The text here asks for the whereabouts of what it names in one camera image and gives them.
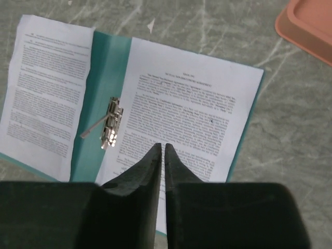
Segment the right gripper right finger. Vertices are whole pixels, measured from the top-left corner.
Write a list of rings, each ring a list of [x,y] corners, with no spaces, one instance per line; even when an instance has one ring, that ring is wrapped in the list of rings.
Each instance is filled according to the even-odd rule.
[[[310,248],[291,192],[278,183],[207,183],[166,144],[169,248]]]

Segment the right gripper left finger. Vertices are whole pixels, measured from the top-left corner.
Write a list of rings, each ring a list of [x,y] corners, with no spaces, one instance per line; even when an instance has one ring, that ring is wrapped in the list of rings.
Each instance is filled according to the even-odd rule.
[[[1,182],[1,248],[153,248],[162,148],[111,181]]]

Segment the metal folder clip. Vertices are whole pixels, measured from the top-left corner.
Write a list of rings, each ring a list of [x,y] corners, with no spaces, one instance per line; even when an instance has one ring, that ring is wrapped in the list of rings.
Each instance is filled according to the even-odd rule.
[[[106,115],[96,121],[92,126],[80,134],[82,139],[85,139],[93,129],[99,124],[103,124],[101,132],[101,148],[107,150],[108,147],[114,147],[117,139],[118,130],[123,116],[123,108],[119,106],[120,98],[111,97]]]

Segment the printed paper sheet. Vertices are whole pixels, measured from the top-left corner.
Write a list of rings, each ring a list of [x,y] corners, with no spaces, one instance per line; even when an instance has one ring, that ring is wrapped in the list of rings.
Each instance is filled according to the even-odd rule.
[[[133,38],[116,143],[96,182],[137,163],[155,143],[172,144],[205,182],[225,182],[237,156],[264,70]]]
[[[23,15],[9,64],[1,153],[68,181],[94,29]]]

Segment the teal file folder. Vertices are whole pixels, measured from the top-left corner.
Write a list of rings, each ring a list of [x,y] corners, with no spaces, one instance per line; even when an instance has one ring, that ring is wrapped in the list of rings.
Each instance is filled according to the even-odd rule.
[[[94,32],[93,34],[90,71],[86,81],[84,101],[74,139],[71,175],[69,180],[64,182],[96,182],[96,177],[106,153],[106,150],[101,148],[100,139],[103,124],[99,124],[85,139],[82,139],[80,134],[106,115],[111,97],[121,97],[132,39],[133,38],[116,35],[107,35],[101,32]],[[241,138],[241,143],[245,136],[246,129]],[[47,179],[58,181],[2,153],[1,156]],[[234,159],[233,167],[235,166],[237,156]],[[229,180],[231,176],[233,167],[227,180]]]

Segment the pink rectangular tray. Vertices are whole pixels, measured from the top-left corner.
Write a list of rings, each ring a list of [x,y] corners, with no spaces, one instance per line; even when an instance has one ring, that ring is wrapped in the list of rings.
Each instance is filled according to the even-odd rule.
[[[275,21],[275,30],[331,65],[331,1],[289,1]]]

